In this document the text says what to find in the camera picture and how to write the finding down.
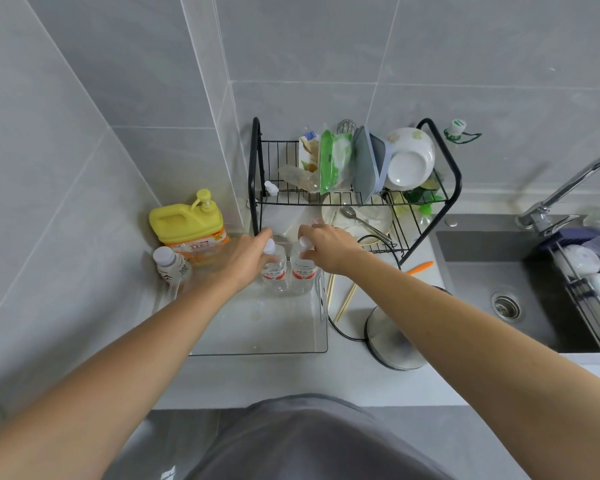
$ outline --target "gray shirt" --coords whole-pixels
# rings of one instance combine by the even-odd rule
[[[252,405],[221,431],[188,480],[452,480],[374,416],[334,397]]]

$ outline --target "small white bottle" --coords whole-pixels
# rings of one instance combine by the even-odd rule
[[[171,248],[163,246],[153,252],[158,273],[167,283],[179,285],[188,281],[192,275],[191,265],[180,254],[174,252]]]
[[[274,293],[284,293],[287,284],[287,254],[282,246],[276,245],[273,239],[267,241],[263,254],[270,254],[278,258],[277,262],[270,262],[262,268],[262,281],[264,286]]]
[[[318,267],[311,259],[300,259],[300,254],[313,249],[313,243],[302,236],[291,249],[291,290],[298,294],[307,293],[313,289]]]

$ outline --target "sink drain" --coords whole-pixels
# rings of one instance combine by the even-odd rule
[[[520,317],[520,306],[511,296],[496,293],[491,297],[491,307],[503,320],[515,320]]]

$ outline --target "yellow dish soap bottle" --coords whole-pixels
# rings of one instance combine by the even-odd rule
[[[201,189],[196,197],[192,205],[176,203],[153,209],[149,224],[165,246],[200,266],[212,260],[217,245],[229,241],[229,236],[211,192]]]

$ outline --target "chrome faucet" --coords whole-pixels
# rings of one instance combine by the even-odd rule
[[[542,237],[550,236],[559,231],[563,226],[567,225],[572,220],[577,219],[579,216],[567,216],[554,223],[552,222],[551,217],[549,217],[552,205],[560,201],[562,197],[567,195],[598,170],[600,170],[600,158],[580,170],[566,184],[561,186],[542,202],[536,203],[531,206],[530,209],[519,216],[516,216],[516,223],[524,229],[534,229],[538,235]]]

